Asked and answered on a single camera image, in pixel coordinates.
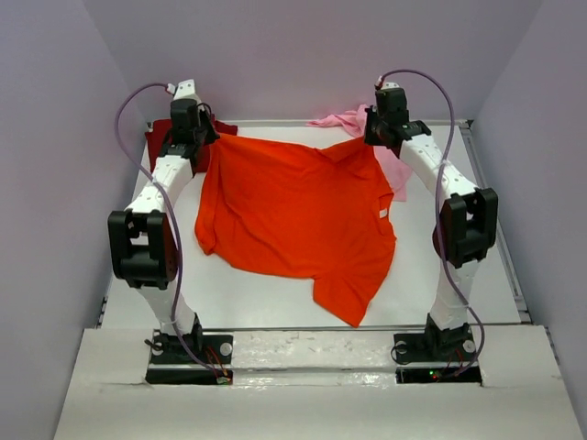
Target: dark red cloth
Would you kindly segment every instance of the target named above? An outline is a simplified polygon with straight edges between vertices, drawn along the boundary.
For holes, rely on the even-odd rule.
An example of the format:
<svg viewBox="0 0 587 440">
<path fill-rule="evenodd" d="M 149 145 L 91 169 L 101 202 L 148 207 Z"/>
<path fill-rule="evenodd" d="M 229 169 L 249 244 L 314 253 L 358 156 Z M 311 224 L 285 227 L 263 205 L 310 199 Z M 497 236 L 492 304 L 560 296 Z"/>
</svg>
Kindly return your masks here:
<svg viewBox="0 0 587 440">
<path fill-rule="evenodd" d="M 238 132 L 237 126 L 231 126 L 224 122 L 217 121 L 213 117 L 214 128 L 218 133 L 226 133 L 228 135 L 236 135 Z M 145 133 L 147 138 L 147 148 L 149 149 L 149 163 L 151 172 L 155 169 L 155 161 L 161 151 L 161 145 L 167 132 L 172 128 L 172 121 L 170 119 L 159 119 L 153 122 L 153 130 Z M 195 172 L 206 172 L 208 164 L 210 163 L 210 146 L 204 145 L 198 151 L 197 167 Z"/>
</svg>

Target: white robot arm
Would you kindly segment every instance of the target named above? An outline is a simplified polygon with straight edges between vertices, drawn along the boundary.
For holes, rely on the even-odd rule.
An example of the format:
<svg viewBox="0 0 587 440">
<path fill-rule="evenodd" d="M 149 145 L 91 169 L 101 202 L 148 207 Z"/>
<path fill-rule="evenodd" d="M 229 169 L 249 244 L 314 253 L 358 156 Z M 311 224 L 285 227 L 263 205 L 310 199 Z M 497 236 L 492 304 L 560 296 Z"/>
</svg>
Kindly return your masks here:
<svg viewBox="0 0 587 440">
<path fill-rule="evenodd" d="M 410 122 L 405 92 L 396 83 L 387 82 L 375 96 L 377 105 L 367 110 L 365 143 L 393 151 L 436 195 L 443 155 L 430 130 L 421 121 Z M 497 194 L 491 188 L 478 188 L 445 161 L 439 202 L 443 243 L 437 242 L 434 231 L 433 244 L 439 256 L 443 246 L 451 280 L 441 264 L 437 297 L 424 333 L 394 336 L 396 344 L 404 345 L 398 350 L 398 363 L 446 361 L 464 343 L 472 342 L 468 303 L 480 261 L 495 243 Z"/>
<path fill-rule="evenodd" d="M 217 134 L 211 115 L 198 97 L 194 80 L 180 82 L 171 104 L 172 129 L 153 170 L 154 180 L 175 204 L 182 189 L 194 176 L 199 148 L 214 142 Z M 172 321 L 177 287 L 178 255 L 166 206 L 158 188 L 149 181 L 124 210 L 108 218 L 110 249 L 115 275 L 127 281 L 149 303 L 161 323 L 160 331 L 176 336 L 201 338 L 201 325 L 180 294 Z"/>
</svg>

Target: lavender wall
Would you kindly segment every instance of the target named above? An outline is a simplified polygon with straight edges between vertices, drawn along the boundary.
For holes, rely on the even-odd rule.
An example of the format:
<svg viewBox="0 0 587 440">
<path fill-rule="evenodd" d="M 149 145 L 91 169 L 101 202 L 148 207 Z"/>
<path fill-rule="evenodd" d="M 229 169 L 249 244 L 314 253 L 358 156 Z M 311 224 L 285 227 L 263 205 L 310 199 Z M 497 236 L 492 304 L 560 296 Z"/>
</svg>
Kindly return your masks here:
<svg viewBox="0 0 587 440">
<path fill-rule="evenodd" d="M 473 125 L 530 312 L 587 434 L 587 2 L 545 0 Z"/>
<path fill-rule="evenodd" d="M 84 0 L 128 83 L 195 78 L 231 119 L 310 118 L 372 100 L 391 68 L 435 75 L 473 117 L 541 0 Z M 438 93 L 401 78 L 414 115 Z M 164 116 L 164 98 L 140 101 Z"/>
<path fill-rule="evenodd" d="M 45 440 L 136 176 L 112 134 L 127 87 L 79 0 L 3 1 L 0 57 L 0 437 Z"/>
</svg>

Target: white table surface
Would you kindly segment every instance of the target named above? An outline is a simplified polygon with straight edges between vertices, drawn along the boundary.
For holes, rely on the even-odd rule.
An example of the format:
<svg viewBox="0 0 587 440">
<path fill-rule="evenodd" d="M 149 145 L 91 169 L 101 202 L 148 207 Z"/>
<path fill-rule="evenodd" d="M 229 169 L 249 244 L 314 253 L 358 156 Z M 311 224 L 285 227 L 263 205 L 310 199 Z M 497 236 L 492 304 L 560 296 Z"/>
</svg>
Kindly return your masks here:
<svg viewBox="0 0 587 440">
<path fill-rule="evenodd" d="M 482 387 L 396 384 L 383 331 L 236 332 L 234 385 L 149 385 L 151 334 L 86 330 L 55 440 L 582 439 L 542 327 L 488 326 Z"/>
<path fill-rule="evenodd" d="M 441 149 L 447 126 L 432 126 Z M 241 126 L 241 136 L 267 138 L 326 148 L 349 138 L 341 128 L 306 126 Z M 473 169 L 457 130 L 450 160 L 470 180 Z M 143 163 L 148 164 L 145 152 Z M 206 256 L 194 237 L 204 174 L 185 187 L 175 206 L 184 249 L 183 295 L 198 312 L 205 328 L 287 328 L 347 326 L 314 303 L 311 280 L 259 275 L 231 268 L 217 255 Z M 135 195 L 145 183 L 139 176 Z M 413 175 L 407 202 L 392 203 L 391 220 L 397 236 L 390 272 L 361 326 L 423 325 L 437 289 L 439 260 L 432 248 L 433 197 Z M 475 277 L 471 304 L 485 323 L 519 323 L 510 282 L 497 247 L 490 250 Z M 123 280 L 113 277 L 103 328 L 157 327 L 147 303 Z"/>
</svg>

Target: wire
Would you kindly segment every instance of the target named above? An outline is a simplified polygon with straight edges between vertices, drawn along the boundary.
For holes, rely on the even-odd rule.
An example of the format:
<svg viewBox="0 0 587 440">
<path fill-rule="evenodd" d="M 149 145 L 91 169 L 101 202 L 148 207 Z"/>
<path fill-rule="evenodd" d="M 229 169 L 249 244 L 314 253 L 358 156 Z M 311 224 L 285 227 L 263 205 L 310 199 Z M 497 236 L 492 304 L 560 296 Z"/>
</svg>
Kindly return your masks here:
<svg viewBox="0 0 587 440">
<path fill-rule="evenodd" d="M 153 186 L 155 188 L 157 188 L 159 190 L 159 192 L 161 193 L 161 196 L 163 197 L 163 201 L 165 202 L 165 207 L 167 209 L 167 216 L 169 217 L 169 219 L 171 220 L 171 223 L 172 223 L 173 234 L 175 235 L 175 244 L 177 247 L 177 284 L 175 287 L 175 294 L 173 295 L 173 304 L 172 304 L 173 330 L 175 331 L 175 334 L 177 335 L 177 339 L 180 341 L 180 344 L 182 345 L 183 349 L 185 350 L 185 353 L 187 353 L 187 355 L 190 357 L 190 359 L 193 360 L 196 364 L 200 365 L 201 367 L 204 367 L 205 369 L 213 371 L 214 370 L 213 367 L 205 364 L 202 360 L 198 359 L 198 357 L 192 352 L 190 347 L 185 342 L 185 339 L 183 339 L 182 333 L 181 333 L 181 331 L 177 325 L 177 322 L 176 322 L 177 321 L 177 316 L 176 316 L 177 315 L 177 304 L 179 303 L 179 299 L 180 299 L 181 288 L 182 288 L 182 279 L 183 279 L 183 250 L 182 250 L 182 238 L 180 237 L 180 228 L 177 223 L 177 217 L 175 216 L 175 212 L 173 211 L 173 203 L 172 203 L 171 199 L 169 198 L 169 195 L 165 191 L 165 188 L 163 188 L 160 183 L 158 183 L 157 181 L 155 181 L 155 179 L 153 179 L 153 175 L 149 172 L 149 170 L 147 170 L 145 167 L 143 167 L 141 165 L 141 163 L 138 159 L 135 159 L 133 157 L 133 154 L 127 148 L 124 141 L 122 140 L 122 137 L 120 136 L 120 116 L 122 115 L 122 112 L 127 107 L 128 103 L 130 103 L 130 101 L 135 96 L 137 96 L 142 91 L 147 90 L 151 87 L 161 87 L 163 89 L 167 89 L 167 84 L 164 84 L 162 82 L 150 82 L 148 84 L 145 84 L 145 85 L 139 87 L 137 90 L 132 92 L 127 97 L 127 99 L 125 99 L 125 101 L 122 103 L 122 105 L 120 107 L 118 107 L 118 110 L 116 111 L 116 115 L 114 118 L 114 134 L 116 137 L 116 142 L 118 142 L 118 146 L 120 147 L 120 149 L 122 149 L 122 151 L 130 159 L 130 161 L 135 164 L 135 166 L 140 170 L 140 172 L 142 172 L 147 177 L 147 179 L 149 179 L 149 181 L 153 184 Z"/>
<path fill-rule="evenodd" d="M 216 354 L 216 352 L 214 351 L 214 349 L 212 347 L 208 347 L 208 351 L 210 353 L 212 353 L 212 356 L 214 357 L 214 359 L 216 360 L 217 365 L 220 366 L 220 368 L 222 369 L 222 373 L 224 374 L 224 376 L 226 378 L 228 378 L 228 371 L 226 368 L 224 368 L 224 365 L 222 364 L 222 362 L 220 362 L 220 358 L 218 357 L 218 355 Z"/>
<path fill-rule="evenodd" d="M 209 104 L 207 104 L 207 103 L 204 103 L 204 102 L 202 102 L 202 103 L 198 103 L 198 105 L 197 105 L 195 108 L 198 108 L 198 107 L 200 107 L 200 106 L 202 106 L 202 107 L 203 107 L 205 110 L 207 110 L 207 111 L 208 111 L 208 113 L 210 114 L 210 116 L 212 116 L 212 107 L 210 107 L 210 105 L 209 105 Z"/>
<path fill-rule="evenodd" d="M 447 250 L 445 249 L 445 243 L 444 243 L 444 239 L 443 239 L 443 235 L 442 235 L 442 227 L 440 224 L 440 199 L 441 199 L 441 195 L 442 195 L 442 176 L 444 175 L 444 169 L 447 164 L 447 158 L 449 156 L 450 147 L 452 146 L 452 139 L 455 134 L 455 125 L 456 125 L 455 111 L 454 111 L 454 107 L 452 105 L 452 101 L 450 99 L 450 96 L 447 93 L 447 91 L 445 90 L 445 88 L 440 84 L 440 82 L 435 80 L 432 76 L 428 75 L 427 73 L 424 73 L 423 71 L 418 71 L 415 69 L 397 69 L 394 71 L 388 71 L 379 77 L 377 83 L 375 84 L 375 88 L 377 90 L 381 89 L 383 86 L 383 82 L 385 81 L 385 78 L 387 78 L 390 75 L 395 75 L 396 73 L 412 73 L 415 75 L 422 76 L 422 77 L 426 78 L 427 80 L 431 81 L 439 89 L 439 91 L 442 93 L 444 98 L 447 100 L 447 104 L 449 105 L 449 115 L 450 115 L 449 140 L 447 141 L 447 146 L 445 147 L 444 152 L 442 153 L 442 160 L 440 161 L 440 166 L 438 168 L 437 184 L 436 184 L 436 191 L 435 191 L 435 202 L 434 202 L 434 205 L 435 205 L 434 206 L 434 214 L 435 214 L 436 222 L 437 222 L 436 233 L 437 233 L 437 239 L 438 239 L 438 248 L 440 249 L 440 259 L 442 261 L 442 268 L 444 270 L 444 273 L 447 276 L 447 279 L 449 280 L 450 286 L 454 289 L 455 293 L 457 293 L 457 295 L 459 296 L 460 301 L 463 303 L 463 305 L 469 310 L 469 312 L 471 313 L 471 316 L 479 325 L 479 331 L 481 332 L 479 347 L 475 351 L 475 354 L 471 358 L 471 361 L 465 367 L 459 368 L 454 373 L 453 376 L 457 377 L 459 374 L 462 374 L 465 371 L 467 371 L 468 369 L 470 369 L 473 366 L 473 364 L 475 362 L 477 362 L 477 360 L 479 359 L 479 355 L 481 354 L 483 347 L 485 346 L 485 326 L 483 325 L 483 322 L 481 321 L 481 318 L 479 317 L 479 315 L 477 315 L 475 313 L 475 311 L 473 310 L 473 308 L 469 304 L 469 301 L 467 301 L 467 298 L 465 298 L 465 295 L 463 295 L 462 291 L 460 291 L 459 286 L 453 280 L 452 275 L 450 274 L 449 262 L 447 261 Z"/>
<path fill-rule="evenodd" d="M 463 363 L 463 358 L 462 358 L 462 354 L 460 353 L 460 350 L 457 350 L 457 356 L 459 357 L 459 368 L 462 368 L 462 363 Z"/>
<path fill-rule="evenodd" d="M 207 351 L 205 352 L 205 356 L 208 359 L 208 364 L 213 365 L 214 364 L 214 360 L 212 359 L 212 357 L 210 356 L 210 353 L 208 353 Z M 216 379 L 216 381 L 218 381 L 218 373 L 216 372 L 216 368 L 214 368 L 212 370 L 212 372 L 214 373 L 214 377 Z"/>
</svg>

